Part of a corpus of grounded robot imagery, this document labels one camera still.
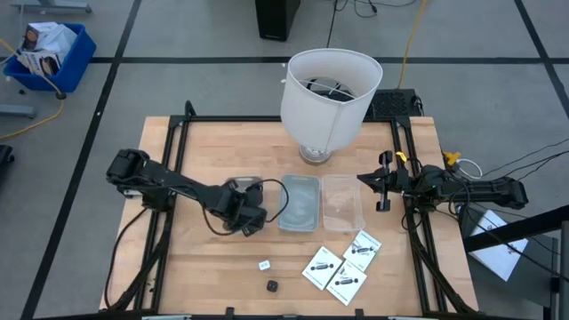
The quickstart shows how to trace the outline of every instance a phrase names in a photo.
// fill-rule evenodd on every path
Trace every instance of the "yellow cable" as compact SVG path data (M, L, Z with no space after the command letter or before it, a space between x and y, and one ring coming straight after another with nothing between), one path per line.
M9 45L8 43L6 43L5 40L3 40L3 38L1 38L1 37L0 37L0 43L1 43L4 47L6 47L6 49L8 49L8 51L10 51L12 54L14 54L14 55L16 55L16 56L20 56L10 45ZM24 63L26 64L26 66L25 66L26 68L31 69L31 68L29 67L29 65L27 64L26 61L24 61ZM44 75L39 75L39 76L42 77L42 78L45 80L45 82L47 82L50 86L52 86L53 89L55 89L55 91L56 91L58 94L62 94L61 91L60 91L60 89L57 87L57 85L55 85L50 79L48 79L48 78L45 77ZM20 134L22 134L22 133L24 133L24 132L27 132L28 130L34 129L34 128L36 128L36 127L39 126L39 125L45 124L46 122L49 122L49 121L52 121L52 120L55 119L56 117L60 116L61 112L63 111L63 107L65 106L65 103L64 103L63 101L64 101L64 100L61 101L60 108L57 110L57 112L55 113L55 115L50 116L50 117L48 117L48 118L45 118L44 120L42 120L42 121L40 121L40 122L37 122L37 123L35 123L35 124L32 124L32 125L30 125L30 126L24 128L24 129L21 129L21 130L18 130L18 131L16 131L16 132L14 132L14 133L10 133L10 134L6 134L6 135L3 135L3 136L0 136L0 140L5 140L5 139L13 138L13 137L15 137L15 136L17 136L17 135L20 135Z
M403 56L403 64L401 65L401 74L399 75L399 84L397 85L397 89L401 89L401 85L403 84L403 79L405 78L405 68L407 67L407 56L409 55L409 48L411 47L411 42L413 41L415 33L417 32L417 28L419 27L419 22L421 22L421 17L425 12L426 4L427 0L421 0L421 8L419 8L419 13L417 13L417 18L415 19L413 30L411 30L411 35L409 36L407 46L405 47L405 55Z

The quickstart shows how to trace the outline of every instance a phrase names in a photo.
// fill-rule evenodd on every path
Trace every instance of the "black speaker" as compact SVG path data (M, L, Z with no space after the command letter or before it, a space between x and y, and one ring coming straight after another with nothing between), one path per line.
M255 0L259 36L286 41L301 0Z

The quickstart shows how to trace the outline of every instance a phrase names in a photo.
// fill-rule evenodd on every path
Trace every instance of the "yellow clamp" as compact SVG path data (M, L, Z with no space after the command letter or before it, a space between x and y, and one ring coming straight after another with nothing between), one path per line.
M445 161L448 165L453 166L456 164L456 160L461 157L460 152L452 153L452 152L445 152L443 151L443 155L445 155Z
M395 154L396 154L397 156L399 156L399 157L401 158L401 160L403 160L403 163L406 163L406 162L407 162L407 156L406 156L403 152L397 151Z

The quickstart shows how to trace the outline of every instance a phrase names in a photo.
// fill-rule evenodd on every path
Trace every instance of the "gray plastic tray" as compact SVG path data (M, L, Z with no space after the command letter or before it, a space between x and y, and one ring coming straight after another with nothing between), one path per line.
M286 174L282 182L290 199L288 206L278 217L278 227L298 232L316 230L320 213L320 180L308 175ZM285 191L281 190L281 208L285 201Z

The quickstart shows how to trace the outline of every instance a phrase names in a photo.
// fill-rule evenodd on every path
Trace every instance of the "small black cube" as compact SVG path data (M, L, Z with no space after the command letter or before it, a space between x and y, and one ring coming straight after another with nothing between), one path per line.
M273 280L268 280L267 290L269 290L270 292L276 292L276 288L278 288L278 282Z

